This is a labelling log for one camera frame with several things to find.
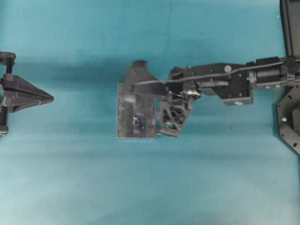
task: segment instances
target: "black metal part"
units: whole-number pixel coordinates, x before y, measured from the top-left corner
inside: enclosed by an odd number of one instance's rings
[[[300,0],[281,0],[280,11],[286,55],[300,55]]]
[[[218,95],[225,105],[252,104],[253,93],[250,88],[250,81],[247,80],[246,71],[240,71],[227,76],[201,78],[202,75],[221,74],[244,67],[245,65],[218,63],[187,68],[182,72],[184,78],[195,75],[199,76],[199,78],[184,82],[183,91],[197,90],[198,92],[203,91],[204,94],[208,91],[209,95]]]
[[[144,81],[149,83],[138,86],[133,85]],[[135,94],[146,94],[153,97],[160,97],[166,94],[165,85],[148,72],[147,62],[143,60],[135,61],[132,67],[128,68],[124,83],[126,84],[128,91],[134,92]]]
[[[300,88],[294,87],[277,105],[280,137],[300,154]]]
[[[4,90],[0,103],[0,135],[7,135],[8,113],[53,102],[54,97],[12,74],[14,53],[0,52],[0,64],[6,66],[6,73],[0,81],[0,87]]]

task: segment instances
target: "metal plate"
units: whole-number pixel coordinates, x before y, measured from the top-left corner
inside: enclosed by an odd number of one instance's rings
[[[155,138],[155,99],[129,95],[124,87],[118,84],[117,138]]]
[[[300,102],[300,88],[294,87],[277,105],[280,137],[300,154],[300,136],[293,129],[292,112]]]

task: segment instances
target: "screw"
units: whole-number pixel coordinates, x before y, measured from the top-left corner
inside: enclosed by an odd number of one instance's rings
[[[225,66],[224,70],[225,70],[225,72],[229,73],[232,71],[232,68],[230,65],[227,65],[227,66]]]
[[[139,116],[138,116],[138,115],[134,115],[134,116],[133,116],[133,120],[134,120],[134,121],[138,121],[138,120],[139,120]]]
[[[236,105],[244,105],[242,102],[235,102]]]

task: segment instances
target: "teal table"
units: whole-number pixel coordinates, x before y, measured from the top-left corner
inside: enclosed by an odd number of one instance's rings
[[[0,51],[55,96],[9,117],[1,225],[299,225],[300,164],[277,135],[284,89],[196,102],[174,140],[117,140],[117,83],[173,66],[285,56],[279,0],[0,0]]]

